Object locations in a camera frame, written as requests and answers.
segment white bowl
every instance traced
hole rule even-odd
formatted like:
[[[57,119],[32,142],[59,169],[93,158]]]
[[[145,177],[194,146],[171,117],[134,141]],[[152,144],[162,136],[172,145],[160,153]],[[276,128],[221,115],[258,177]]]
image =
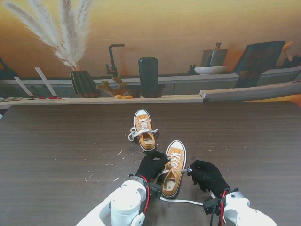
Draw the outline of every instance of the white bowl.
[[[227,66],[217,66],[217,67],[195,67],[194,70],[198,74],[218,74],[224,72]]]

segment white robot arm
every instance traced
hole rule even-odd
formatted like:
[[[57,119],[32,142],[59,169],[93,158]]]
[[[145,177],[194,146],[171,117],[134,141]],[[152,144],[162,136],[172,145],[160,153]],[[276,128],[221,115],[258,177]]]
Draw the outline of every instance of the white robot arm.
[[[143,179],[132,176],[76,226],[105,226],[103,221],[109,213],[112,226],[140,226],[145,216],[144,213],[139,213],[139,209],[146,195]]]
[[[277,226],[269,216],[250,208],[250,201],[241,192],[232,192],[225,198],[224,217],[236,226]]]

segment white rubber toe cap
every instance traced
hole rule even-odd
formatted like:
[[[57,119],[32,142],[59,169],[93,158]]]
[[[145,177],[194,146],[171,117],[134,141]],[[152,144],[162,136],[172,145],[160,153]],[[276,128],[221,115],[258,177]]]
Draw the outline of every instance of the white rubber toe cap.
[[[136,114],[136,116],[139,116],[139,115],[144,115],[144,114],[148,114],[148,113],[147,113],[147,111],[146,111],[146,110],[144,110],[144,109],[141,109],[141,110],[137,111],[137,114]]]
[[[175,140],[170,147],[174,147],[180,150],[184,150],[184,146],[180,141]]]

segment robotic arm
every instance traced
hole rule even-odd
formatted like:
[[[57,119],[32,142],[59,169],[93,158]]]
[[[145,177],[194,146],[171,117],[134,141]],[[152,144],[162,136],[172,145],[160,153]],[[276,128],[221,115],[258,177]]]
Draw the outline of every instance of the robotic arm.
[[[192,176],[194,184],[199,184],[202,191],[211,191],[215,196],[213,200],[208,201],[209,203],[204,203],[204,211],[207,215],[214,211],[212,206],[221,203],[224,197],[225,205],[222,205],[223,210],[220,213],[223,212],[225,219],[232,221],[236,226],[277,226],[269,216],[250,208],[250,201],[241,192],[234,191],[223,196],[224,191],[230,191],[230,187],[214,164],[196,160],[190,168],[192,171],[188,176]]]
[[[147,182],[162,172],[168,161],[163,153],[153,151],[147,154],[142,159],[136,176],[130,176],[121,187],[112,192],[76,226],[105,226],[104,219],[109,213],[112,226],[142,225],[145,215],[143,212],[140,213],[141,203],[147,196],[149,197],[150,193],[158,198],[162,191],[160,186]]]
[[[104,219],[109,213],[112,226],[140,226],[145,216],[144,213],[139,213],[139,209],[145,198],[143,179],[131,176],[76,226],[105,226]]]
[[[230,193],[225,199],[224,217],[236,226],[277,226],[269,216],[250,208],[250,201],[241,192]]]
[[[150,184],[147,181],[160,173],[167,162],[168,159],[162,153],[154,151],[147,154],[141,161],[136,176],[130,176],[121,187],[112,192],[76,226],[105,226],[104,220],[109,213],[112,226],[142,225],[145,215],[143,212],[140,212],[140,206],[150,193],[147,188]],[[225,219],[232,221],[236,226],[277,226],[270,217],[250,208],[250,201],[240,192],[234,191],[223,196],[225,194],[224,191],[229,191],[230,187],[215,165],[196,160],[190,168],[192,171],[188,172],[188,175],[192,176],[194,184],[199,184],[203,191],[211,191],[216,197],[208,201],[211,204],[204,203],[206,214],[215,212],[210,209],[212,203],[221,203],[221,200],[223,200],[220,212],[223,212]]]

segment shoe insole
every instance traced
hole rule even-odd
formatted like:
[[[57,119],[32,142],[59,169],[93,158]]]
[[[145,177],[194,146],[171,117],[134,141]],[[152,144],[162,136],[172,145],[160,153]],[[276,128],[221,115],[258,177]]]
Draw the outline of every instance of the shoe insole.
[[[175,179],[174,178],[166,178],[164,182],[164,189],[166,191],[172,191],[175,186]]]
[[[151,145],[153,142],[151,136],[148,133],[144,133],[142,138],[143,138],[143,141],[148,145]]]

